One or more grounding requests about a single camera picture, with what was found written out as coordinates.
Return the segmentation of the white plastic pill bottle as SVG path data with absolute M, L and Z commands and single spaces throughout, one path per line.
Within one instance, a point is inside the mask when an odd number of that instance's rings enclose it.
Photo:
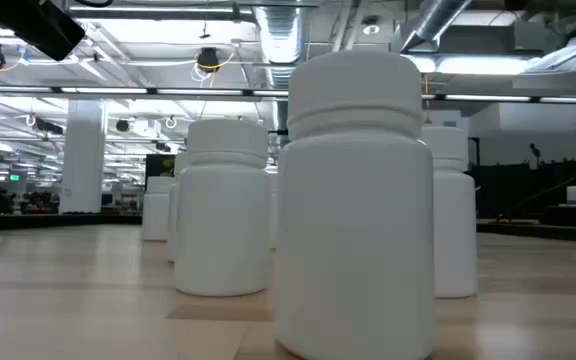
M 478 291 L 475 182 L 468 169 L 468 136 L 456 127 L 426 126 L 421 141 L 432 152 L 434 288 L 437 298 Z
M 407 58 L 331 52 L 293 72 L 279 164 L 278 342 L 306 360 L 433 350 L 433 166 Z
M 173 182 L 169 189 L 169 207 L 168 207 L 168 234 L 166 244 L 167 259 L 170 263 L 175 260 L 175 245 L 177 239 L 177 220 L 178 220 L 178 207 L 179 207 L 179 189 L 181 187 L 180 175 L 182 170 L 186 167 L 187 154 L 185 152 L 179 153 L 175 157 L 173 169 Z
M 173 177 L 149 177 L 144 194 L 142 213 L 142 239 L 144 241 L 166 241 L 168 237 L 168 215 L 170 188 Z
M 180 174 L 176 288 L 186 294 L 254 294 L 269 282 L 268 134 L 258 124 L 200 120 Z

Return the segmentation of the long ceiling light strip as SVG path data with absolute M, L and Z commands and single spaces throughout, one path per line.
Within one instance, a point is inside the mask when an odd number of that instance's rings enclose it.
M 24 97 L 111 98 L 111 99 L 182 99 L 258 102 L 264 99 L 287 101 L 288 90 L 249 88 L 139 88 L 139 87 L 50 87 L 0 85 L 0 95 Z M 422 94 L 428 102 L 482 102 L 576 105 L 576 96 L 520 96 L 480 94 Z

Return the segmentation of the white building pillar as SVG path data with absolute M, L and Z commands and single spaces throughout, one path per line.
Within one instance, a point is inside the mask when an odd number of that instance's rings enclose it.
M 100 212 L 107 123 L 103 100 L 69 101 L 60 213 Z

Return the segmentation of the black display panel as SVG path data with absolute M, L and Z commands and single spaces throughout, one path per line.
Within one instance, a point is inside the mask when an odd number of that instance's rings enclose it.
M 160 177 L 161 161 L 175 155 L 167 154 L 148 154 L 145 159 L 145 186 L 148 186 L 151 177 Z

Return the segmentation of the bright rectangular ceiling light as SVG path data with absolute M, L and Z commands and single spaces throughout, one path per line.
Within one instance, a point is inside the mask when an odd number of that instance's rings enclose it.
M 488 55 L 406 55 L 406 58 L 422 73 L 464 75 L 517 75 L 537 61 L 537 58 Z

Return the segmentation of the black room partition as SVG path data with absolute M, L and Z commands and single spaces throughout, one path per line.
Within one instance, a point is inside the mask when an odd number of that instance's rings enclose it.
M 480 219 L 537 219 L 548 207 L 566 204 L 566 187 L 576 185 L 576 160 L 473 167 Z

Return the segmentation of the silver ceiling air duct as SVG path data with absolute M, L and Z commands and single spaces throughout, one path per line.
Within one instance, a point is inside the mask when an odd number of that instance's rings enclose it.
M 404 27 L 401 51 L 437 52 L 440 39 L 472 0 L 424 0 L 417 17 Z
M 267 85 L 274 91 L 289 87 L 290 76 L 302 59 L 307 11 L 297 7 L 256 7 Z

